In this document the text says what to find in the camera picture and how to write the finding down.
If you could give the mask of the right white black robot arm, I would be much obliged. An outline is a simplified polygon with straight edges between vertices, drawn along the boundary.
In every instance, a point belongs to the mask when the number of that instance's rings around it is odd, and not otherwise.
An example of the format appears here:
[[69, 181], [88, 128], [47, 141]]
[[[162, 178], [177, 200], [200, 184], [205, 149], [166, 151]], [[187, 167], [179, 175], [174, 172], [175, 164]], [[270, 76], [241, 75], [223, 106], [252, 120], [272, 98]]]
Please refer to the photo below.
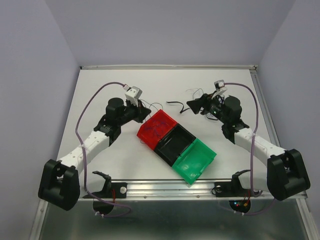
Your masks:
[[194, 114], [213, 115], [222, 122], [221, 130], [226, 139], [265, 165], [265, 170], [258, 173], [250, 168], [233, 174], [230, 189], [234, 195], [242, 195], [247, 190], [255, 194], [262, 191], [283, 201], [311, 187], [301, 153], [296, 149], [276, 146], [255, 134], [241, 119], [242, 107], [238, 98], [205, 93], [186, 104]]

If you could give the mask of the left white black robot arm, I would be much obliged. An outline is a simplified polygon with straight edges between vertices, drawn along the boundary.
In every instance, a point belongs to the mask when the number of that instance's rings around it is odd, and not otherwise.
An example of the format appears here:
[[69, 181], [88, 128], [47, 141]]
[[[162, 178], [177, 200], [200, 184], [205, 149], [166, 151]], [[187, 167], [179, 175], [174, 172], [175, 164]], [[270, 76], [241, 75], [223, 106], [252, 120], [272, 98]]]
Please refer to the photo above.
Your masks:
[[141, 124], [150, 113], [140, 100], [134, 105], [129, 100], [111, 98], [105, 114], [90, 135], [79, 141], [79, 146], [64, 157], [45, 163], [38, 197], [63, 210], [72, 209], [78, 199], [88, 195], [87, 184], [81, 184], [79, 179], [80, 174], [88, 174], [88, 164], [116, 141], [123, 125], [131, 121]]

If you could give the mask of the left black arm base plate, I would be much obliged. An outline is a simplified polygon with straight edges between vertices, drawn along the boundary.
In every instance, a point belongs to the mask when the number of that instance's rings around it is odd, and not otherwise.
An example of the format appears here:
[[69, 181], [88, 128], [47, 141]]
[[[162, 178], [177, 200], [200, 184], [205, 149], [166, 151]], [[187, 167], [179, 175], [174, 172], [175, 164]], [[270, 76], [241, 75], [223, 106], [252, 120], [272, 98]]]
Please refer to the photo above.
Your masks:
[[101, 199], [125, 199], [127, 197], [128, 184], [123, 181], [113, 181], [109, 174], [101, 171], [93, 171], [102, 181], [88, 184], [89, 191]]

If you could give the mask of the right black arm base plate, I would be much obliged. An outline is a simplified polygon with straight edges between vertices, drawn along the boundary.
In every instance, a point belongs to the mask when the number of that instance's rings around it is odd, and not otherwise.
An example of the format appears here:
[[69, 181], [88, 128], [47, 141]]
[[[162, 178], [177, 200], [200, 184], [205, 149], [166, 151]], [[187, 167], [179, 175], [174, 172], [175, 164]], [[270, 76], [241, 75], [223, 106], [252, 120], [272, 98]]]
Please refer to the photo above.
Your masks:
[[[253, 176], [253, 188], [256, 197], [260, 191], [267, 191], [267, 173], [258, 172]], [[254, 197], [251, 192], [251, 170], [237, 171], [231, 179], [215, 181], [211, 193], [217, 198]]]

